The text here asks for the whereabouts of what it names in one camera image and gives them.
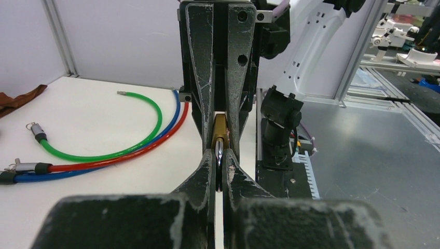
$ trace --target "white table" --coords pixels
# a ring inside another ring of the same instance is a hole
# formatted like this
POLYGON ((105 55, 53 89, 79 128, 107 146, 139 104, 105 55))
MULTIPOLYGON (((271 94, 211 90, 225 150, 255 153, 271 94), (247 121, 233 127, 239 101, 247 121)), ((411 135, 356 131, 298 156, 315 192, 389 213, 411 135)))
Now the white table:
MULTIPOLYGON (((25 126, 38 122, 55 148, 94 156, 132 146, 153 129, 156 114, 148 104, 116 91, 153 99, 162 109, 164 128, 175 100, 165 89, 62 77, 39 97, 0 119, 0 168, 22 162, 66 163, 43 150, 25 126)), ((240 142, 243 169, 255 177, 255 108, 240 142)), ((160 147, 134 160, 85 175, 30 184, 0 186, 0 247, 29 248, 50 209, 72 195, 169 193, 199 165, 201 138, 188 113, 181 129, 160 147)), ((216 246, 223 245, 222 195, 216 196, 216 246)))

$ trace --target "blue bin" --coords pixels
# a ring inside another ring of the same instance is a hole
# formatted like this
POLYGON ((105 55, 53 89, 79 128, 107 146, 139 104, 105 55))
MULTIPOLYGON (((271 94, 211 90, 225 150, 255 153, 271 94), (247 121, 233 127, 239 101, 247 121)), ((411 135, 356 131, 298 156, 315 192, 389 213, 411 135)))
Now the blue bin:
POLYGON ((440 93, 440 86, 439 85, 431 85, 428 82, 426 82, 426 80, 424 78, 419 82, 419 86, 427 87, 429 89, 432 89, 432 90, 440 93))

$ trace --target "cable connector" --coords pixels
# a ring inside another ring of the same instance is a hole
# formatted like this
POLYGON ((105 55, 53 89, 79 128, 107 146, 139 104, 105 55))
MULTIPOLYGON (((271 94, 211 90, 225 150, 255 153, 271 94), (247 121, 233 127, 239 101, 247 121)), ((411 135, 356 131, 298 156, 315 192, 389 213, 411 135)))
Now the cable connector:
POLYGON ((41 126, 38 123, 32 122, 32 123, 28 123, 26 125, 26 128, 30 131, 32 131, 32 133, 35 136, 35 140, 37 140, 38 143, 41 142, 41 140, 47 140, 47 135, 44 132, 44 130, 41 128, 41 126))
POLYGON ((44 162, 22 163, 20 162, 20 159, 16 158, 15 163, 11 164, 8 168, 5 169, 5 171, 14 174, 23 174, 29 172, 34 172, 37 175, 49 174, 49 166, 52 166, 52 164, 44 162))
POLYGON ((0 185, 12 185, 16 182, 14 181, 14 178, 16 176, 16 173, 9 172, 9 171, 0 171, 0 185))

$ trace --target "gold metal object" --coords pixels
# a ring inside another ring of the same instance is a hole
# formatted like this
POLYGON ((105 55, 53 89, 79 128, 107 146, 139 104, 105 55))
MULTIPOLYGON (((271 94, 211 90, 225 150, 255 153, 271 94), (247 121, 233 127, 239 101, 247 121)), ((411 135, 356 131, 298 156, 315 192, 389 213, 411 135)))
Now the gold metal object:
POLYGON ((211 148, 215 148, 215 143, 218 138, 223 139, 224 149, 229 148, 228 124, 226 121, 226 115, 224 113, 215 115, 211 148))

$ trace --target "brown cloth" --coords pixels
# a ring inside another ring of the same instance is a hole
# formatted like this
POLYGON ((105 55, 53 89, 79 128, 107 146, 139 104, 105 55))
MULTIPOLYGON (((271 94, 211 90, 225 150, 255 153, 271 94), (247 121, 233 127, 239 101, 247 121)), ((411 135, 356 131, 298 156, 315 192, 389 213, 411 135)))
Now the brown cloth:
POLYGON ((4 92, 0 92, 0 118, 38 97, 46 88, 46 85, 39 85, 33 91, 17 96, 15 99, 7 96, 4 92))

